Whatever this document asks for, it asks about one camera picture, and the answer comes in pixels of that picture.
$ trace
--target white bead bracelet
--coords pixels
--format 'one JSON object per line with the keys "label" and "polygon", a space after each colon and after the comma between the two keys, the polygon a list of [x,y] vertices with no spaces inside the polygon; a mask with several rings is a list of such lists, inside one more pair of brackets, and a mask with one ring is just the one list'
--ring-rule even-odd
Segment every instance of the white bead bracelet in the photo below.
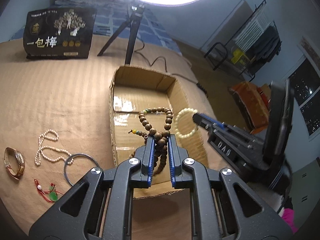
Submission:
{"label": "white bead bracelet", "polygon": [[198,130],[198,128],[199,128],[198,125],[196,125],[196,126],[194,127],[194,129],[193,129],[190,133],[188,133],[188,134],[181,134],[181,133],[180,133],[180,131],[179,131],[179,129],[178,129],[179,119],[180,119],[182,116],[184,116],[185,114],[187,114],[187,113],[196,114],[196,113],[198,113],[198,110],[192,109],[192,108],[185,108],[185,109],[182,109],[182,110],[178,113],[178,115],[177,115],[177,117],[176,117],[176,120],[175,120],[175,126],[176,126],[175,134],[176,134],[176,136],[178,136],[180,139],[186,139],[186,138],[189,138],[189,137],[193,136],[193,135],[196,133],[196,131]]}

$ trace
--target blue gripper pad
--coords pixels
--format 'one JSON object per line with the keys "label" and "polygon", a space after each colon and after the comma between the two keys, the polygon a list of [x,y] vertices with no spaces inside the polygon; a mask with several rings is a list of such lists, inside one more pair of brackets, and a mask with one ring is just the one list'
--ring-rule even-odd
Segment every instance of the blue gripper pad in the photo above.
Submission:
{"label": "blue gripper pad", "polygon": [[206,114],[199,114],[199,115],[200,115],[202,118],[209,120],[211,123],[217,124],[221,129],[224,129],[224,125],[223,125],[221,122],[212,119],[211,117],[207,116]]}
{"label": "blue gripper pad", "polygon": [[169,168],[170,168],[171,184],[172,184],[172,187],[175,187],[176,186],[176,178],[175,178],[175,170],[174,170],[175,168],[174,168],[171,136],[169,136],[169,141],[168,141],[168,155],[169,155]]}
{"label": "blue gripper pad", "polygon": [[152,182],[154,156],[155,156],[155,139],[152,138],[150,158],[149,158],[149,164],[148,164],[148,186],[149,187],[151,187],[151,182]]}

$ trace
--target clothes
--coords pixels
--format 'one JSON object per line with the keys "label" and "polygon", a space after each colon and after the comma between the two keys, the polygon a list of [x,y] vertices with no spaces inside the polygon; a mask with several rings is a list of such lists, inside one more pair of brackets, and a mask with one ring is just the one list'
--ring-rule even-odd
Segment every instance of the clothes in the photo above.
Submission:
{"label": "clothes", "polygon": [[273,39],[270,42],[270,45],[268,47],[268,50],[265,51],[265,53],[263,54],[262,58],[268,58],[269,55],[273,52],[273,50],[275,49],[275,47],[277,46],[278,42],[280,40],[280,37],[278,36],[277,38]]}
{"label": "clothes", "polygon": [[256,59],[260,59],[270,48],[270,46],[279,37],[278,32],[273,26],[269,26],[260,38],[252,45]]}
{"label": "clothes", "polygon": [[279,40],[274,50],[271,52],[271,54],[267,58],[267,62],[270,62],[276,54],[279,55],[281,51],[281,43],[282,41]]}
{"label": "clothes", "polygon": [[293,233],[297,232],[298,229],[294,226],[294,210],[290,208],[285,208],[284,213],[281,218],[290,226]]}

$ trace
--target pink fabric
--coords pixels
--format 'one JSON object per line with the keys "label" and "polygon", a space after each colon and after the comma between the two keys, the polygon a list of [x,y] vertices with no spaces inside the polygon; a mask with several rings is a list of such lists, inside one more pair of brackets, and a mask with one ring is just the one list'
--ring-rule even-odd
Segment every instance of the pink fabric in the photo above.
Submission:
{"label": "pink fabric", "polygon": [[290,208],[285,208],[282,215],[282,219],[291,227],[293,233],[297,232],[298,229],[294,226],[294,210]]}

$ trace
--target cardboard box flap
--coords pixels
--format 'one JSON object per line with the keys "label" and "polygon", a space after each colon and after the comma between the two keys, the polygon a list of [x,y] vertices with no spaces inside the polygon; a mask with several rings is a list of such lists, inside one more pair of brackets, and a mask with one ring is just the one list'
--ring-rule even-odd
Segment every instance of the cardboard box flap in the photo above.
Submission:
{"label": "cardboard box flap", "polygon": [[176,81],[175,78],[163,75],[158,71],[150,71],[139,67],[120,67],[114,76],[116,85],[150,89],[165,92],[171,84]]}

